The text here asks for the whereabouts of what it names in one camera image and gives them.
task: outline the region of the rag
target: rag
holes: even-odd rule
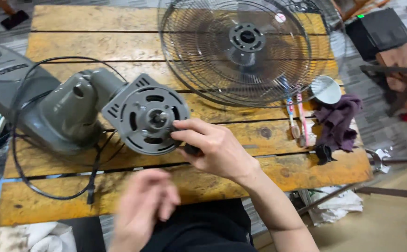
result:
[[[357,132],[349,128],[353,117],[362,110],[362,100],[355,94],[342,95],[335,104],[325,104],[314,112],[320,124],[323,124],[322,134],[315,142],[324,144],[331,151],[342,149],[352,151]]]

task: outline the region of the black cable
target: black cable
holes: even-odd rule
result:
[[[94,61],[94,62],[102,63],[102,64],[104,64],[104,65],[110,67],[113,71],[115,71],[115,72],[126,82],[125,85],[127,85],[127,83],[128,83],[127,80],[126,80],[117,70],[115,70],[112,66],[110,66],[109,64],[107,64],[107,63],[104,62],[104,61],[97,60],[97,59],[93,59],[93,58],[89,58],[89,57],[84,57],[84,56],[54,57],[54,58],[42,60],[42,61],[39,61],[39,62],[35,63],[35,64],[28,70],[28,72],[26,73],[25,77],[22,78],[22,80],[21,80],[19,86],[17,87],[16,94],[15,94],[14,97],[12,98],[11,107],[12,107],[12,108],[17,108],[17,109],[14,111],[14,113],[13,113],[13,115],[12,115],[12,120],[11,120],[11,124],[12,124],[12,129],[11,129],[12,155],[13,155],[13,158],[14,158],[14,163],[15,163],[15,166],[16,166],[17,173],[19,173],[20,177],[22,178],[22,181],[23,181],[31,190],[33,190],[34,192],[36,192],[36,193],[38,193],[38,194],[40,194],[40,195],[42,195],[42,196],[48,197],[48,198],[50,198],[50,199],[54,199],[54,200],[71,200],[71,199],[74,199],[74,198],[79,197],[80,195],[82,195],[84,192],[87,191],[87,192],[89,193],[89,195],[88,195],[88,197],[87,197],[87,204],[93,204],[93,194],[94,194],[94,190],[95,190],[94,181],[95,181],[95,177],[96,177],[97,171],[98,171],[99,166],[100,166],[99,161],[100,161],[101,152],[102,152],[102,150],[107,146],[107,144],[109,143],[109,141],[111,140],[111,138],[113,137],[113,135],[115,135],[116,130],[114,130],[113,133],[108,137],[108,139],[106,140],[106,142],[104,143],[104,145],[103,145],[102,147],[99,147],[98,144],[95,144],[95,145],[94,145],[97,154],[96,154],[96,156],[95,156],[95,161],[94,161],[94,163],[93,163],[92,174],[91,174],[90,177],[89,177],[89,183],[88,183],[87,186],[84,187],[80,192],[78,192],[78,193],[76,193],[76,194],[74,194],[74,195],[71,195],[71,196],[55,196],[55,195],[49,194],[49,193],[47,193],[47,192],[44,192],[44,191],[40,190],[39,188],[37,188],[36,186],[34,186],[34,185],[29,181],[29,179],[25,176],[25,174],[23,173],[22,167],[21,167],[21,165],[20,165],[20,163],[19,163],[19,161],[18,161],[18,158],[17,158],[17,151],[16,151],[16,137],[17,137],[17,134],[16,134],[16,130],[17,130],[17,123],[18,123],[18,119],[19,119],[20,112],[21,112],[23,109],[25,109],[27,106],[29,106],[30,104],[32,104],[33,102],[35,102],[36,100],[38,100],[38,99],[40,99],[40,98],[42,98],[42,97],[47,96],[47,95],[50,94],[50,92],[52,91],[52,90],[49,90],[49,91],[46,91],[46,92],[44,92],[44,93],[42,93],[42,94],[36,95],[36,96],[34,96],[33,98],[31,98],[29,101],[23,103],[20,108],[18,108],[18,104],[20,103],[20,99],[21,99],[21,97],[23,96],[23,93],[24,93],[25,81],[27,80],[29,74],[30,74],[36,67],[38,67],[39,65],[41,65],[41,64],[43,64],[43,63],[46,63],[46,62],[49,62],[49,61],[60,60],[60,59],[87,59],[87,60],[92,60],[92,61]],[[119,148],[119,149],[117,150],[117,152],[116,152],[114,155],[112,155],[112,157],[111,157],[109,160],[107,160],[107,162],[110,161],[114,156],[116,156],[116,154],[117,154],[121,149],[122,149],[122,147]]]

